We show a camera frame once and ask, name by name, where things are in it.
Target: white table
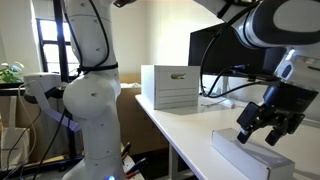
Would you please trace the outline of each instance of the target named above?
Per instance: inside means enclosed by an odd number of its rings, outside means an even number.
[[[248,179],[211,146],[213,130],[239,129],[236,120],[243,108],[201,106],[211,100],[199,97],[198,106],[154,110],[142,95],[136,99],[199,179]],[[264,142],[270,130],[258,130],[252,139],[296,162],[294,179],[320,179],[320,129],[300,125],[275,147]]]

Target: black cable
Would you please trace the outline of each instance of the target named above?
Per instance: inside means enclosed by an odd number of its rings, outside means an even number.
[[[219,37],[221,36],[221,34],[229,27],[232,26],[232,24],[234,24],[236,21],[238,21],[243,15],[245,15],[246,13],[250,12],[252,9],[256,8],[258,5],[260,4],[260,2],[256,2],[253,5],[246,7],[245,9],[243,9],[242,11],[240,11],[239,13],[237,13],[233,18],[230,19],[230,21],[228,21],[218,32],[217,34],[215,34],[215,36],[212,38],[212,40],[210,41],[207,49],[205,50],[205,53],[202,57],[202,61],[201,61],[201,65],[200,65],[200,87],[201,87],[201,92],[203,95],[206,95],[206,92],[203,88],[203,70],[204,70],[204,65],[208,59],[208,55],[209,55],[209,51],[214,47],[215,43],[218,41]]]
[[[63,14],[64,14],[64,17],[65,17],[65,19],[66,19],[66,21],[67,21],[67,24],[69,25],[71,37],[72,37],[72,39],[73,39],[73,41],[74,41],[74,44],[76,45],[76,48],[77,48],[78,53],[79,53],[79,64],[80,64],[80,67],[81,67],[81,66],[82,66],[82,63],[83,63],[82,51],[81,51],[81,48],[80,48],[80,46],[79,46],[77,37],[76,37],[76,35],[75,35],[75,33],[74,33],[73,27],[72,27],[72,25],[71,25],[71,22],[70,22],[70,19],[69,19],[69,16],[68,16],[68,12],[67,12],[67,9],[65,8],[65,4],[64,4],[64,1],[63,1],[63,0],[61,0],[61,4],[63,5],[63,11],[64,11]]]
[[[39,109],[39,114],[37,115],[37,117],[33,120],[32,124],[34,124],[38,118],[40,117],[41,115],[41,109]],[[16,147],[16,145],[19,143],[19,141],[21,140],[22,136],[24,135],[25,132],[27,132],[28,129],[30,129],[30,127],[32,126],[32,124],[30,124],[20,135],[20,137],[18,138],[18,140],[16,141],[16,143],[12,146],[12,148],[10,149],[9,153],[8,153],[8,158],[7,158],[7,171],[9,170],[9,161],[10,161],[10,156],[11,156],[11,153],[13,151],[13,149]]]
[[[229,8],[234,3],[234,0],[227,0],[226,4],[222,7],[222,9],[217,13],[217,18],[221,19],[226,12],[229,10]]]
[[[76,68],[76,69],[73,69],[72,71],[70,71],[68,74],[69,74],[69,76],[70,76],[70,74],[72,73],[72,72],[74,72],[74,71],[78,71],[78,69],[79,68]]]
[[[109,58],[109,55],[110,55],[110,46],[109,46],[109,40],[108,40],[108,36],[107,36],[107,33],[106,33],[106,30],[104,29],[104,26],[103,26],[103,23],[102,23],[102,20],[101,20],[101,17],[99,15],[99,12],[96,8],[96,6],[94,5],[93,1],[92,0],[89,0],[93,10],[94,10],[94,13],[96,14],[97,18],[98,18],[98,21],[99,21],[99,24],[100,24],[100,27],[101,27],[101,30],[102,30],[102,33],[103,33],[103,36],[104,36],[104,39],[106,41],[106,45],[107,45],[107,55],[106,57],[100,62],[98,63],[97,65],[95,65],[95,67],[98,67],[100,66],[101,64],[105,63],[108,58]]]
[[[54,140],[56,139],[56,137],[57,137],[57,135],[58,135],[59,129],[60,129],[61,124],[62,124],[62,120],[63,120],[63,118],[64,118],[64,116],[65,116],[66,113],[67,113],[67,109],[64,109],[64,111],[63,111],[63,113],[62,113],[62,115],[61,115],[61,119],[60,119],[59,125],[58,125],[58,127],[57,127],[57,129],[56,129],[56,132],[55,132],[55,134],[54,134],[54,136],[53,136],[53,138],[52,138],[52,140],[51,140],[51,142],[50,142],[50,144],[49,144],[46,152],[44,153],[44,155],[43,155],[43,157],[42,157],[42,159],[41,159],[41,161],[40,161],[40,163],[39,163],[39,165],[38,165],[38,168],[37,168],[36,172],[34,173],[33,180],[36,179],[36,177],[37,177],[37,175],[38,175],[38,173],[39,173],[39,171],[40,171],[40,168],[41,168],[41,166],[42,166],[42,164],[43,164],[43,161],[45,160],[45,158],[46,158],[46,156],[47,156],[47,154],[48,154],[51,146],[53,145]]]
[[[259,85],[259,84],[261,84],[261,81],[244,84],[244,85],[238,86],[238,87],[236,87],[236,88],[230,89],[229,91],[224,92],[224,93],[222,93],[222,94],[219,94],[219,95],[216,95],[216,96],[210,96],[210,98],[219,98],[219,97],[221,97],[221,96],[227,95],[227,94],[229,94],[229,93],[231,93],[231,92],[233,92],[233,91],[239,90],[239,89],[241,89],[241,88],[245,88],[245,87],[253,86],[253,85]]]
[[[203,94],[203,96],[204,97],[210,97],[211,98],[211,93],[212,93],[212,91],[213,91],[213,89],[214,89],[214,87],[216,86],[216,84],[218,83],[218,81],[219,81],[219,79],[220,79],[220,77],[223,75],[223,73],[224,72],[226,72],[226,71],[228,71],[228,70],[230,70],[231,68],[232,68],[233,66],[230,66],[230,67],[226,67],[226,68],[224,68],[218,75],[217,75],[217,78],[215,79],[215,81],[214,81],[214,83],[212,84],[212,86],[211,86],[211,88],[210,88],[210,90],[209,90],[209,92],[208,92],[208,94]]]
[[[81,49],[80,49],[78,40],[77,40],[77,38],[76,38],[76,35],[75,35],[75,33],[74,33],[74,30],[73,30],[73,28],[72,28],[72,25],[71,25],[71,23],[70,23],[70,20],[69,20],[69,17],[68,17],[68,14],[67,14],[66,11],[64,12],[64,17],[65,17],[65,19],[66,19],[66,21],[67,21],[67,23],[68,23],[68,25],[69,25],[69,29],[70,29],[70,33],[71,33],[72,39],[73,39],[74,44],[76,45],[76,48],[77,48],[77,50],[78,50],[80,65],[82,65],[82,61],[83,61],[83,59],[82,59],[82,52],[81,52]]]

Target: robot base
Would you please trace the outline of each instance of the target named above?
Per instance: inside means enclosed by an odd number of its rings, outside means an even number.
[[[125,180],[125,174],[119,158],[120,154],[116,154],[101,160],[89,160],[84,158],[67,174],[65,174],[62,180]],[[112,166],[117,168],[111,168],[109,166],[110,163],[117,163],[117,166]]]

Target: cable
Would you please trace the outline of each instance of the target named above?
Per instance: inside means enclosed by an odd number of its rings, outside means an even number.
[[[229,94],[229,93],[231,93],[231,92],[233,92],[233,91],[236,91],[236,90],[239,90],[239,89],[248,87],[248,86],[259,85],[259,84],[261,84],[261,81],[244,84],[244,85],[238,86],[238,87],[236,87],[236,88],[230,89],[229,91],[224,92],[224,93],[222,93],[222,94],[219,94],[219,95],[216,95],[216,96],[210,96],[210,98],[218,98],[218,97],[224,96],[224,95],[226,95],[226,94]]]
[[[22,101],[22,98],[21,98],[21,87],[23,87],[24,85],[25,85],[25,84],[22,84],[22,85],[20,85],[19,88],[18,88],[18,99],[19,99],[19,102],[20,102],[20,104],[22,105],[25,113],[27,114],[27,117],[28,117],[28,119],[29,119],[29,121],[30,121],[30,125],[21,133],[20,137],[18,138],[18,140],[16,141],[16,143],[13,145],[13,147],[12,147],[12,148],[10,149],[10,151],[9,151],[8,158],[7,158],[7,165],[6,165],[7,171],[9,171],[9,167],[10,167],[9,161],[10,161],[10,156],[11,156],[11,153],[12,153],[13,149],[14,149],[15,146],[19,143],[19,141],[21,140],[21,138],[22,138],[22,136],[24,135],[24,133],[25,133],[30,127],[32,127],[32,129],[33,129],[34,141],[33,141],[33,145],[32,145],[32,148],[31,148],[29,154],[28,154],[27,157],[21,162],[21,166],[23,166],[23,165],[26,163],[26,161],[29,159],[31,153],[33,152],[33,150],[34,150],[34,148],[35,148],[36,141],[37,141],[37,137],[36,137],[37,134],[36,134],[36,131],[35,131],[34,123],[35,123],[35,122],[38,120],[38,118],[40,117],[41,110],[39,110],[39,114],[37,115],[37,117],[35,118],[35,120],[32,121],[32,120],[31,120],[31,117],[30,117],[30,114],[28,113],[27,108],[25,107],[25,105],[24,105],[24,103],[23,103],[23,101]],[[14,172],[16,172],[21,166],[18,166],[18,167],[16,167],[16,168],[12,169],[11,172],[7,175],[6,178],[9,178],[9,177],[10,177]]]
[[[41,115],[41,109],[39,109],[39,114],[37,115],[37,117],[33,120],[33,124],[38,120],[38,118],[40,117]],[[18,140],[16,141],[16,143],[12,146],[12,148],[10,149],[9,151],[9,154],[8,154],[8,158],[7,158],[7,167],[9,167],[9,161],[10,161],[10,156],[11,156],[11,153],[13,151],[13,149],[16,147],[16,145],[19,143],[19,141],[21,140],[23,134],[31,127],[31,124],[21,133],[20,137],[18,138]]]
[[[40,168],[41,168],[41,166],[42,166],[42,164],[43,164],[43,161],[45,160],[45,158],[46,158],[46,156],[47,156],[47,154],[48,154],[51,146],[53,145],[54,140],[56,139],[56,137],[57,137],[57,135],[58,135],[59,129],[60,129],[61,124],[62,124],[63,117],[65,116],[66,113],[67,113],[67,109],[64,109],[64,111],[63,111],[63,113],[62,113],[62,116],[61,116],[61,119],[60,119],[60,122],[59,122],[59,125],[58,125],[58,127],[57,127],[57,129],[56,129],[56,132],[55,132],[55,134],[54,134],[54,136],[53,136],[53,138],[52,138],[52,140],[51,140],[51,142],[50,142],[50,144],[49,144],[46,152],[44,153],[44,155],[43,155],[43,157],[42,157],[42,159],[41,159],[41,161],[40,161],[40,163],[39,163],[39,166],[38,166],[36,172],[34,173],[33,180],[36,179],[36,177],[37,177],[37,175],[38,175],[38,173],[39,173],[39,171],[40,171]]]
[[[39,110],[39,114],[37,115],[37,117],[33,120],[33,124],[38,120],[38,118],[40,117],[40,115],[41,115],[41,109]],[[10,151],[9,151],[9,154],[8,154],[8,158],[7,158],[7,165],[6,165],[6,168],[7,168],[7,171],[9,170],[9,167],[11,166],[11,165],[9,165],[9,160],[10,160],[10,156],[11,156],[11,153],[12,153],[12,151],[13,151],[13,149],[16,147],[16,145],[19,143],[19,141],[21,140],[21,138],[22,138],[22,136],[23,136],[23,134],[28,130],[28,129],[30,129],[30,127],[31,127],[31,124],[21,133],[21,135],[20,135],[20,137],[18,138],[18,140],[16,141],[16,143],[13,145],[13,147],[10,149]],[[13,174],[13,172],[10,172],[9,174],[8,174],[8,176],[7,176],[7,178],[9,178],[10,177],[10,175],[12,175]]]
[[[100,66],[101,64],[105,63],[108,58],[109,58],[109,55],[110,55],[110,47],[109,47],[109,40],[108,40],[108,36],[107,36],[107,33],[106,33],[106,30],[104,29],[103,27],[103,23],[102,23],[102,20],[101,20],[101,17],[99,15],[99,12],[96,8],[96,6],[94,5],[93,1],[92,0],[89,0],[93,10],[94,10],[94,13],[96,14],[97,18],[98,18],[98,21],[99,21],[99,24],[100,24],[100,27],[101,27],[101,30],[102,30],[102,33],[103,33],[103,36],[104,36],[104,39],[106,41],[106,45],[107,45],[107,55],[105,57],[104,60],[102,60],[100,63],[98,63],[97,65],[95,65],[95,67],[98,67]]]
[[[72,36],[72,39],[76,45],[76,48],[78,50],[78,53],[79,53],[79,61],[80,61],[80,65],[82,65],[82,52],[81,52],[81,49],[80,49],[80,46],[79,46],[79,43],[78,43],[78,40],[76,38],[76,35],[73,31],[73,28],[72,28],[72,25],[70,23],[70,20],[69,20],[69,16],[68,16],[68,13],[67,13],[67,9],[65,7],[65,4],[64,4],[64,1],[61,0],[61,4],[62,4],[62,8],[63,8],[63,14],[64,14],[64,17],[67,21],[67,24],[69,25],[69,29],[70,29],[70,33],[71,33],[71,36]]]
[[[21,165],[22,163],[19,163],[19,164],[10,164],[10,166],[16,166],[16,167],[20,167],[20,165]],[[4,167],[2,167],[1,169],[0,169],[0,179],[5,179],[6,177],[4,177],[4,175],[6,175],[7,173],[6,172],[8,172],[7,170],[7,165],[6,166],[4,166]]]
[[[243,15],[245,15],[246,13],[250,12],[252,9],[256,8],[259,5],[260,2],[256,2],[253,5],[246,7],[245,9],[243,9],[242,11],[240,11],[239,13],[237,13],[233,18],[230,19],[230,21],[228,21],[218,32],[217,34],[215,34],[215,36],[212,38],[212,40],[210,41],[207,49],[205,50],[205,53],[202,57],[202,61],[201,61],[201,65],[200,65],[200,87],[201,87],[201,92],[204,95],[207,95],[204,88],[203,88],[203,70],[204,70],[204,65],[208,59],[208,55],[209,55],[209,51],[212,49],[212,47],[214,47],[215,43],[218,41],[219,37],[221,36],[221,34],[229,27],[232,26],[233,23],[235,23],[236,21],[238,21]]]
[[[77,71],[77,70],[78,70],[78,68],[69,71],[69,76],[70,76],[70,74],[71,74],[72,72]]]
[[[226,72],[226,71],[230,70],[231,68],[232,68],[232,66],[230,66],[230,67],[226,67],[226,68],[224,68],[224,69],[223,69],[223,70],[222,70],[222,71],[217,75],[217,78],[215,79],[215,81],[214,81],[213,85],[211,86],[211,88],[210,88],[210,90],[209,90],[208,94],[206,94],[205,92],[204,92],[204,93],[202,93],[204,97],[211,97],[211,96],[210,96],[210,94],[212,93],[212,91],[213,91],[214,87],[215,87],[215,86],[216,86],[216,84],[218,83],[218,81],[219,81],[220,77],[223,75],[223,73],[224,73],[224,72]]]
[[[225,100],[227,100],[227,99],[225,98],[225,99],[223,99],[223,100],[221,100],[221,101],[219,101],[219,102],[215,102],[215,103],[211,103],[211,104],[201,104],[201,106],[211,107],[211,106],[215,106],[215,105],[217,105],[217,104],[220,104],[220,103],[222,103],[222,102],[225,101]]]

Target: green leaves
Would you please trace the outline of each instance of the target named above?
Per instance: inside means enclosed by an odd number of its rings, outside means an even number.
[[[4,69],[0,70],[0,80],[5,83],[21,83],[23,82],[22,69],[16,65],[2,63],[1,65],[5,66]]]

